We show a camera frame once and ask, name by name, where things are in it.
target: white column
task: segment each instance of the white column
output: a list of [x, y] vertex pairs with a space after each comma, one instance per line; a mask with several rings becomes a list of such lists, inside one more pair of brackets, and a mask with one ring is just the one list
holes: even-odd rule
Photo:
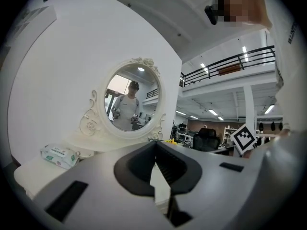
[[251, 86], [244, 86], [244, 96], [245, 96], [245, 123], [246, 127], [250, 130], [252, 134], [255, 133], [255, 106], [253, 92]]
[[255, 110], [255, 130], [254, 130], [254, 134], [256, 135], [256, 130], [257, 130], [257, 110], [256, 110], [256, 108], [254, 110]]

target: yellow object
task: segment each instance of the yellow object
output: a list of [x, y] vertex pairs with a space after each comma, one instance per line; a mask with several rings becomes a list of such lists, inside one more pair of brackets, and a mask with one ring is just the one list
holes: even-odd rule
[[171, 143], [171, 144], [175, 144], [175, 145], [177, 145], [177, 142], [175, 142], [175, 141], [174, 141], [174, 139], [171, 139], [171, 140], [165, 140], [165, 142], [169, 142], [169, 143]]

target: ornate mirror frame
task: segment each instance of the ornate mirror frame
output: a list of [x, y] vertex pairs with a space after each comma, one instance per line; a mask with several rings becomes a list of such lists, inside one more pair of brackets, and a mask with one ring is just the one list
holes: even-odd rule
[[[152, 73], [157, 81], [158, 105], [151, 121], [143, 128], [127, 132], [115, 127], [109, 120], [105, 108], [105, 95], [107, 87], [113, 77], [123, 68], [128, 66], [138, 66]], [[148, 139], [162, 139], [163, 131], [161, 122], [165, 116], [165, 89], [160, 78], [158, 67], [154, 66], [154, 61], [149, 58], [137, 58], [126, 60], [113, 67], [107, 76], [104, 77], [98, 91], [92, 91], [93, 98], [90, 100], [92, 106], [84, 114], [80, 121], [80, 131], [89, 137], [99, 137], [110, 142], [110, 140], [130, 140], [129, 143], [140, 143]]]

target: pack of wet wipes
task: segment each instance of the pack of wet wipes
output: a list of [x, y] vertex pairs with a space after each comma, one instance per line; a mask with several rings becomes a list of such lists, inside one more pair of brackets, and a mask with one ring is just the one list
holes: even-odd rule
[[77, 154], [63, 145], [49, 144], [40, 150], [44, 160], [64, 169], [70, 169], [79, 161]]

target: computer monitor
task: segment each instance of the computer monitor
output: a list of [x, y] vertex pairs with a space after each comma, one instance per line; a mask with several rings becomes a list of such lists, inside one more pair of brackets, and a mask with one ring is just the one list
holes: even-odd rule
[[185, 124], [179, 124], [179, 128], [187, 128], [187, 125], [185, 125]]

